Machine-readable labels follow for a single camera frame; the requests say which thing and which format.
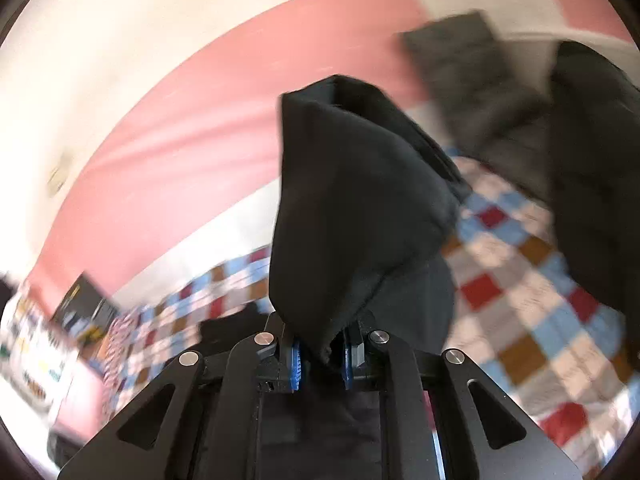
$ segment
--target plaid bedspread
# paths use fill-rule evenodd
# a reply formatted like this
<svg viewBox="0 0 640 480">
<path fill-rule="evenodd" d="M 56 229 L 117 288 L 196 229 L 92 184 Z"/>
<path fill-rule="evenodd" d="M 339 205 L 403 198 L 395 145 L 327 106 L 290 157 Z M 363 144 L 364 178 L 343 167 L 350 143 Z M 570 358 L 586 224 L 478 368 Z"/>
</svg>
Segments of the plaid bedspread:
<svg viewBox="0 0 640 480">
<path fill-rule="evenodd" d="M 567 275 L 547 210 L 478 162 L 454 160 L 474 193 L 442 250 L 458 289 L 447 346 L 478 363 L 592 478 L 640 411 L 640 376 L 626 362 L 623 317 Z M 114 323 L 105 420 L 168 358 L 197 342 L 199 322 L 252 300 L 271 309 L 268 265 L 269 248 L 260 248 Z"/>
</svg>

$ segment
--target round metal bolt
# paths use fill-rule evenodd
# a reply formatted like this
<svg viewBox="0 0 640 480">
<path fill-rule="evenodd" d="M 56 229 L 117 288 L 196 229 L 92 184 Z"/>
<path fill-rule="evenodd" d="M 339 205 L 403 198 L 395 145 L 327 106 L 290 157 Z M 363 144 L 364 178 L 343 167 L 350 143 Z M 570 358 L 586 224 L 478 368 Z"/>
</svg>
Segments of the round metal bolt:
<svg viewBox="0 0 640 480">
<path fill-rule="evenodd" d="M 447 353 L 444 354 L 444 357 L 447 358 L 447 361 L 455 365 L 461 365 L 463 362 L 465 362 L 465 355 L 460 350 L 447 350 Z"/>
<path fill-rule="evenodd" d="M 196 352 L 185 352 L 180 355 L 178 361 L 182 366 L 193 366 L 198 362 L 198 354 Z"/>
<path fill-rule="evenodd" d="M 254 341 L 258 345 L 270 345 L 271 343 L 273 343 L 273 334 L 270 332 L 260 332 L 259 334 L 255 335 Z"/>
<path fill-rule="evenodd" d="M 374 343 L 383 345 L 384 343 L 389 341 L 389 334 L 384 330 L 374 330 L 369 334 L 369 339 L 371 339 Z"/>
</svg>

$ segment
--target pink stripe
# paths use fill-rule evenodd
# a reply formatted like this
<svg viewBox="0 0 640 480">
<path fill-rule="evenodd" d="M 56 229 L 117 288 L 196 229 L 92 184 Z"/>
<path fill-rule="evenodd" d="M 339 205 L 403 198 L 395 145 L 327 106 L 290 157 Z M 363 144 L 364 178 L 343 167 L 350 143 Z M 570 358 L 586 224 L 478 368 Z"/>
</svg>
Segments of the pink stripe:
<svg viewBox="0 0 640 480">
<path fill-rule="evenodd" d="M 608 0 L 558 0 L 567 25 L 600 32 L 633 43 L 633 39 Z"/>
<path fill-rule="evenodd" d="M 116 126 L 66 197 L 30 275 L 45 309 L 83 270 L 113 294 L 276 178 L 282 92 L 345 73 L 403 107 L 424 101 L 396 33 L 425 20 L 416 0 L 292 0 L 182 63 Z"/>
</svg>

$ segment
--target bed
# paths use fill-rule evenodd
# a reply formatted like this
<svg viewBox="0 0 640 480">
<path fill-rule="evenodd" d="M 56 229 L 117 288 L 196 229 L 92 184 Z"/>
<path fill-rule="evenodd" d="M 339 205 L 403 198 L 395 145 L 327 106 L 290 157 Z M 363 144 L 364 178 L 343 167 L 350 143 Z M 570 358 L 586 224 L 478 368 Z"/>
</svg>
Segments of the bed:
<svg viewBox="0 0 640 480">
<path fill-rule="evenodd" d="M 16 143 L 41 146 L 24 161 L 30 179 L 10 190 L 23 209 L 4 232 L 30 228 L 20 223 L 24 240 L 8 247 L 45 312 L 80 272 L 123 312 L 108 394 L 95 399 L 104 420 L 197 341 L 199 321 L 248 301 L 270 307 L 281 92 L 353 75 L 449 146 L 398 33 L 476 8 L 541 92 L 559 38 L 640 82 L 640 54 L 607 0 L 104 1 L 32 0 L 0 58 Z M 443 249 L 458 284 L 449 344 L 592 477 L 639 410 L 623 320 L 566 275 L 544 208 L 474 161 L 456 163 L 475 193 Z"/>
</svg>

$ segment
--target dark gray cloth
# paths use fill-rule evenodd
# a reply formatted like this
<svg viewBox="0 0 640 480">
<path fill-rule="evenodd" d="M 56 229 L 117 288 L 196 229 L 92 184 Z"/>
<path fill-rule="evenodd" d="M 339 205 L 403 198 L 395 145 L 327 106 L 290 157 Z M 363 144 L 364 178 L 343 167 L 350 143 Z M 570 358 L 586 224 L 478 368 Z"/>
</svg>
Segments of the dark gray cloth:
<svg viewBox="0 0 640 480">
<path fill-rule="evenodd" d="M 402 38 L 463 155 L 546 201 L 546 103 L 516 80 L 481 14 L 446 18 Z"/>
<path fill-rule="evenodd" d="M 328 363 L 364 312 L 413 348 L 440 352 L 454 287 L 440 248 L 468 185 L 378 88 L 332 76 L 282 96 L 282 193 L 269 296 Z"/>
<path fill-rule="evenodd" d="M 605 57 L 564 42 L 551 76 L 551 205 L 572 278 L 626 315 L 640 369 L 640 92 Z"/>
</svg>

